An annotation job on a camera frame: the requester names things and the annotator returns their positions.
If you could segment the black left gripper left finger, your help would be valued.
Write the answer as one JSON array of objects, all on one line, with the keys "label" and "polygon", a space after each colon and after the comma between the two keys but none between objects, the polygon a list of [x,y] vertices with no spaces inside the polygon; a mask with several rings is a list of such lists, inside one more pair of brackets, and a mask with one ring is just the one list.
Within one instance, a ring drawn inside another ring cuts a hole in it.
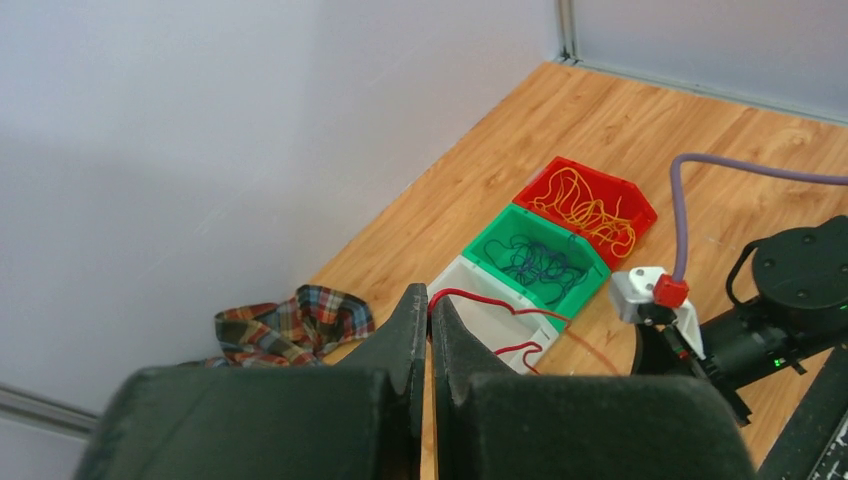
[{"label": "black left gripper left finger", "polygon": [[426,287],[331,366],[148,368],[116,392],[78,479],[416,479]]}]

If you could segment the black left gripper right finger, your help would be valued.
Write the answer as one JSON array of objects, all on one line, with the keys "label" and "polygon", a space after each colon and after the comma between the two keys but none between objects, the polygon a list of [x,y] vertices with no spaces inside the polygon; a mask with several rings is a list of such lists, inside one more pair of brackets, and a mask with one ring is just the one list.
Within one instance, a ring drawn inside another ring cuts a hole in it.
[{"label": "black left gripper right finger", "polygon": [[752,479],[729,408],[682,376],[521,375],[429,304],[441,479]]}]

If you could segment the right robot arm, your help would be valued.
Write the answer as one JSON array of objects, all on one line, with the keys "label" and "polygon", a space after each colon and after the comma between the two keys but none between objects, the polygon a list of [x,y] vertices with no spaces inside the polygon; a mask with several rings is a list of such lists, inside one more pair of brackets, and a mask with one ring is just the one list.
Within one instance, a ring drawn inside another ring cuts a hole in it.
[{"label": "right robot arm", "polygon": [[847,218],[784,230],[745,246],[725,282],[731,309],[685,328],[685,307],[653,301],[661,269],[615,274],[622,318],[636,325],[634,375],[709,382],[737,423],[751,411],[740,388],[847,340]]}]

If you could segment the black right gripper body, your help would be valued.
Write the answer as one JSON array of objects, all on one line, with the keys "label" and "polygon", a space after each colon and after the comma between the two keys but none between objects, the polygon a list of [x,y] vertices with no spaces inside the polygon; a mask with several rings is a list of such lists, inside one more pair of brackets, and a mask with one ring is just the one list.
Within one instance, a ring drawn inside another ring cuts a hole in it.
[{"label": "black right gripper body", "polygon": [[701,360],[683,341],[677,329],[637,324],[636,350],[631,375],[686,376],[710,383],[724,398],[739,426],[750,424],[751,410],[728,379],[709,359]]}]

